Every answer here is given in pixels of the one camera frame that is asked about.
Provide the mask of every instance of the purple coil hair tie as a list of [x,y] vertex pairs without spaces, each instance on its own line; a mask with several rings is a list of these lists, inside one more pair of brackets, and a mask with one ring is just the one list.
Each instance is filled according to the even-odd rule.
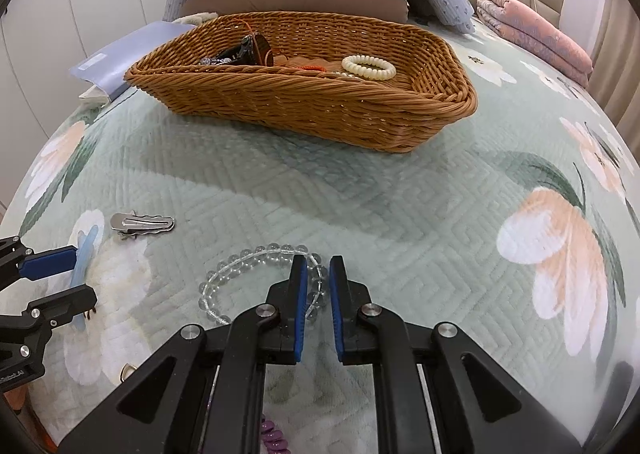
[[287,448],[289,443],[284,439],[282,431],[276,429],[273,421],[267,420],[264,415],[262,415],[262,423],[260,424],[260,436],[269,454],[291,454]]

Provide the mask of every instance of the white coil hair tie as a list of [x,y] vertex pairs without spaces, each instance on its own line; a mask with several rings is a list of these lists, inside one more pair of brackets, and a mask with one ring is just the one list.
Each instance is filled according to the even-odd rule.
[[[363,66],[362,64],[375,66],[375,68]],[[396,67],[391,62],[368,55],[345,57],[342,59],[342,67],[349,73],[371,80],[389,80],[396,76]]]

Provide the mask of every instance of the wicker basket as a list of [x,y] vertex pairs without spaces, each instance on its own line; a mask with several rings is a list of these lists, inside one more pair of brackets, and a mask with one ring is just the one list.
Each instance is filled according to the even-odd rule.
[[[263,34],[275,54],[393,63],[385,82],[283,66],[201,66],[204,56]],[[181,114],[208,114],[389,152],[407,152],[476,110],[476,91],[451,48],[416,26],[299,12],[225,15],[157,48],[125,79]]]

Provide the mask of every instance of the bed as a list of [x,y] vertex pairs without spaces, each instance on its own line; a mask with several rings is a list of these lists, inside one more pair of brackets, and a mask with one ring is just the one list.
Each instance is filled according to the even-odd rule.
[[[179,116],[134,89],[60,127],[0,225],[35,250],[99,228],[86,278],[97,312],[54,333],[30,389],[56,442],[125,364],[184,324],[211,326],[198,306],[206,272],[268,243],[342,255],[408,322],[457,323],[587,439],[614,367],[640,365],[638,165],[589,94],[532,54],[476,20],[474,34],[413,22],[448,41],[479,105],[408,154]],[[123,241],[109,220],[133,209],[175,228]],[[220,307],[233,318],[285,276],[256,268],[221,290]],[[69,281],[19,281],[0,310]],[[328,308],[306,330],[302,364],[268,369],[264,412],[293,453],[376,452],[370,369],[338,363]]]

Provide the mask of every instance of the clear bead bracelet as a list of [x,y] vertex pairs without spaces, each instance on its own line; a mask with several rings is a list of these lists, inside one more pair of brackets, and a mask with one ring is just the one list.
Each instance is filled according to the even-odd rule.
[[207,272],[207,280],[200,284],[200,300],[198,306],[207,313],[207,318],[215,326],[231,323],[227,315],[220,315],[216,310],[218,291],[231,279],[240,277],[244,272],[262,265],[291,268],[293,256],[299,254],[306,257],[308,270],[308,292],[306,296],[305,318],[313,322],[318,311],[326,305],[327,268],[322,265],[322,257],[309,252],[304,244],[294,247],[290,244],[270,243],[267,246],[257,246],[255,250],[248,248],[240,254],[232,254],[228,259],[221,260],[215,271]]

